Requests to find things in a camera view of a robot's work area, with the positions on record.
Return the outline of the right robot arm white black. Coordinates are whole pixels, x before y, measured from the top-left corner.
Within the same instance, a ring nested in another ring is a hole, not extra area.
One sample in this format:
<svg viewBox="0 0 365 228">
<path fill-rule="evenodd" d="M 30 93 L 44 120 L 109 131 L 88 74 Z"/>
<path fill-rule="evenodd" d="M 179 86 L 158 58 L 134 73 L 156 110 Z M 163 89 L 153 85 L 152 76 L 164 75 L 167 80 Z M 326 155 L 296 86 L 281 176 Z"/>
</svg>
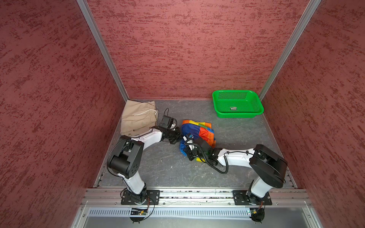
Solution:
<svg viewBox="0 0 365 228">
<path fill-rule="evenodd" d="M 213 148 L 202 138 L 183 137 L 184 152 L 190 161 L 201 162 L 220 174 L 227 174 L 230 167 L 251 168 L 258 175 L 247 191 L 233 191 L 235 205 L 272 205 L 269 191 L 280 189 L 286 182 L 288 162 L 268 147 L 258 144 L 252 149 L 228 150 Z"/>
</svg>

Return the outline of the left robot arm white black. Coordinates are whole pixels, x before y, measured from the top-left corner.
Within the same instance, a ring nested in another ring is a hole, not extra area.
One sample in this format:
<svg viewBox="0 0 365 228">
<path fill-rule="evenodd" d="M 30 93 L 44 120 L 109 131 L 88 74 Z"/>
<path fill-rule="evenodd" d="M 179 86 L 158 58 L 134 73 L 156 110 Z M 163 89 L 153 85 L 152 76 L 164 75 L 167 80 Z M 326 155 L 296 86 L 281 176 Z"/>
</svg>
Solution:
<svg viewBox="0 0 365 228">
<path fill-rule="evenodd" d="M 144 149 L 163 141 L 176 144 L 181 139 L 179 127 L 167 129 L 159 126 L 138 136 L 120 136 L 106 164 L 108 171 L 122 178 L 126 184 L 126 190 L 121 193 L 121 203 L 141 205 L 148 201 L 147 186 L 138 172 Z"/>
</svg>

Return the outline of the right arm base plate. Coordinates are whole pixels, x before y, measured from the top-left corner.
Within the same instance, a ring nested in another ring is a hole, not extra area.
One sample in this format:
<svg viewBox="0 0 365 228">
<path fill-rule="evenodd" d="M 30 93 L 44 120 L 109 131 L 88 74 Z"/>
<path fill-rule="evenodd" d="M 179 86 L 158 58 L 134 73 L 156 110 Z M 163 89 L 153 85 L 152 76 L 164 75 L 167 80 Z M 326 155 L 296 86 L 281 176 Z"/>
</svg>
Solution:
<svg viewBox="0 0 365 228">
<path fill-rule="evenodd" d="M 260 198 L 253 193 L 248 194 L 248 191 L 234 190 L 232 191 L 233 200 L 236 206 L 271 206 L 272 201 L 269 192 L 264 197 Z"/>
</svg>

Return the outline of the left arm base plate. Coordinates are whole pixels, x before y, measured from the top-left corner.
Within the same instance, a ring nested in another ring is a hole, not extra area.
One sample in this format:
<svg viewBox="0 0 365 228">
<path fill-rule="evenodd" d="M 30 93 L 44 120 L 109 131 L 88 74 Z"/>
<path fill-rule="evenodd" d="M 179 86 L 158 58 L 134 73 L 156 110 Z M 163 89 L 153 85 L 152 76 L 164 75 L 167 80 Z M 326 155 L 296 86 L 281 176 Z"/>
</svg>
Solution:
<svg viewBox="0 0 365 228">
<path fill-rule="evenodd" d="M 158 205 L 160 198 L 159 190 L 144 190 L 140 194 L 134 194 L 129 190 L 120 193 L 121 205 Z"/>
</svg>

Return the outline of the beige shorts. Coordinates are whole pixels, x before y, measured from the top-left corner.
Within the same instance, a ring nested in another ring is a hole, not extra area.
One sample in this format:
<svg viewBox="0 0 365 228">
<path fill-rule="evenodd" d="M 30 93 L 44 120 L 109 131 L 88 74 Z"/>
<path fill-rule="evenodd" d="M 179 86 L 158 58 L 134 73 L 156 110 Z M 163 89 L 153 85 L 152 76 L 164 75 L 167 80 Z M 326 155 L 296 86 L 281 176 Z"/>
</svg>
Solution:
<svg viewBox="0 0 365 228">
<path fill-rule="evenodd" d="M 155 101 L 137 102 L 128 100 L 121 116 L 121 135 L 142 135 L 156 126 L 158 110 Z"/>
</svg>

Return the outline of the green plastic basket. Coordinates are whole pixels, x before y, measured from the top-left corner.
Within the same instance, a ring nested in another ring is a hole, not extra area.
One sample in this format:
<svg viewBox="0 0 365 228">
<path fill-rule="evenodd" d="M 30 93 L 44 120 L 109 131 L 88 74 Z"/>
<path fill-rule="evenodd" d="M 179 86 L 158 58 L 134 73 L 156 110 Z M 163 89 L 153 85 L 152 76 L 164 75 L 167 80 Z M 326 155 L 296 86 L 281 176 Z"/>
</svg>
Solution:
<svg viewBox="0 0 365 228">
<path fill-rule="evenodd" d="M 216 90 L 213 105 L 219 118 L 254 118 L 264 113 L 259 96 L 250 90 Z"/>
</svg>

